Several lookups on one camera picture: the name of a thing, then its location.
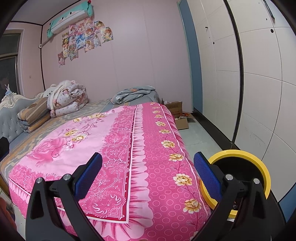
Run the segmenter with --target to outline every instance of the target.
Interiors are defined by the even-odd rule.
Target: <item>anime poster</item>
[[[84,27],[85,29],[94,28],[94,17],[91,16],[90,18],[86,18],[84,20]]]
[[[63,56],[64,56],[64,58],[70,56],[69,55],[69,45],[68,44],[63,45]]]
[[[69,37],[69,32],[66,32],[66,33],[62,34],[63,39],[67,39],[68,37]]]
[[[94,47],[95,47],[95,48],[98,47],[98,46],[101,46],[101,41],[100,41],[100,38],[98,37],[97,34],[95,34],[95,35],[93,36],[93,39],[94,39]]]
[[[77,26],[77,35],[83,34],[84,32],[85,32],[85,26],[83,22]]]
[[[57,58],[59,60],[59,67],[61,67],[62,65],[65,65],[65,59],[64,59],[64,54],[63,52],[60,52],[58,55],[57,55]]]
[[[113,40],[113,33],[111,28],[109,27],[101,28],[101,38],[102,38],[102,43]]]
[[[90,36],[92,36],[94,34],[94,28],[89,28],[87,30],[85,30],[85,38],[89,38]]]
[[[76,49],[76,44],[69,46],[70,60],[78,58],[78,51]]]
[[[66,44],[69,44],[69,38],[63,39],[62,46],[66,45]]]
[[[94,31],[95,33],[99,33],[101,31],[101,28],[104,28],[105,25],[101,21],[95,21],[94,23]]]
[[[76,44],[76,35],[69,37],[69,45]]]
[[[90,38],[85,39],[84,52],[94,49],[94,38],[91,36]]]
[[[72,24],[69,26],[69,37],[71,36],[75,36],[77,34],[77,25],[76,24]]]
[[[84,34],[76,35],[76,49],[83,48],[85,45]]]

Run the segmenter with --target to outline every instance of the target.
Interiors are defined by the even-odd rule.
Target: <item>pink wall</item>
[[[42,48],[45,87],[62,80],[84,84],[90,102],[111,98],[125,88],[152,85],[167,101],[192,110],[186,40],[176,0],[92,0],[94,19],[113,31],[114,40],[65,60],[60,33]],[[43,27],[46,39],[49,23]]]
[[[21,93],[27,98],[33,98],[43,92],[43,82],[40,64],[41,26],[29,23],[10,23],[6,30],[15,29],[21,33],[18,54],[18,72]]]

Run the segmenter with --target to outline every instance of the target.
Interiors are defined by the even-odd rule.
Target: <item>blue gripper pad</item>
[[[103,164],[102,156],[99,153],[95,153],[90,160],[80,165],[73,173],[73,192],[76,201],[86,197],[92,183],[98,175]]]
[[[210,163],[201,152],[194,155],[193,163],[210,197],[219,202],[222,199],[221,183],[212,172]]]

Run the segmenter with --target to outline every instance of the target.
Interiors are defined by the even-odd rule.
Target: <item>window frame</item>
[[[5,60],[5,59],[9,59],[9,58],[15,58],[15,77],[16,77],[16,84],[17,84],[17,92],[18,92],[18,94],[21,94],[19,76],[18,76],[18,55],[19,55],[19,50],[20,50],[21,33],[20,32],[9,32],[9,33],[5,32],[2,36],[4,36],[4,35],[18,35],[17,52],[1,54],[0,61]]]

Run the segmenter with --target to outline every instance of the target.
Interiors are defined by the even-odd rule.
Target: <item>cardboard box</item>
[[[161,100],[161,104],[165,105],[175,118],[183,114],[182,102],[176,101],[169,104],[164,104],[164,101]]]
[[[175,125],[177,127],[178,130],[184,130],[184,129],[188,129],[189,125],[188,125],[188,118],[190,119],[194,119],[193,115],[188,113],[189,116],[186,119],[177,119],[175,120]]]

